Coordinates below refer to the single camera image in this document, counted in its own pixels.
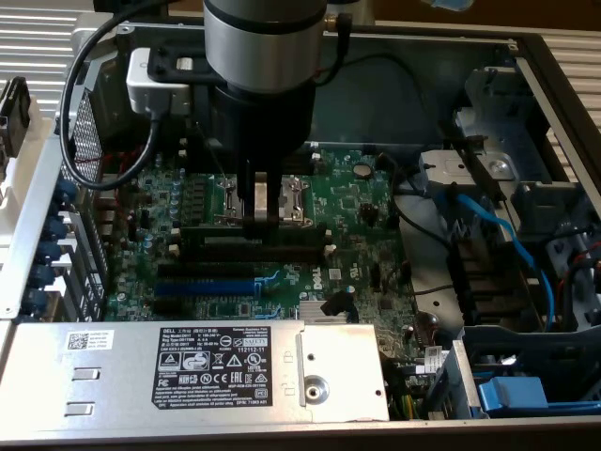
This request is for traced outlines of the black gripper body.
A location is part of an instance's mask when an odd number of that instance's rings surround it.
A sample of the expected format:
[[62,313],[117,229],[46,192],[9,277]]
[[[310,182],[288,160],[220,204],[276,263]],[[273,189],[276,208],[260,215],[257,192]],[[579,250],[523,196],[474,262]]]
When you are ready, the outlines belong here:
[[301,147],[311,131],[316,85],[276,94],[217,86],[209,98],[215,136],[235,154],[237,173],[245,177],[279,171],[282,160]]

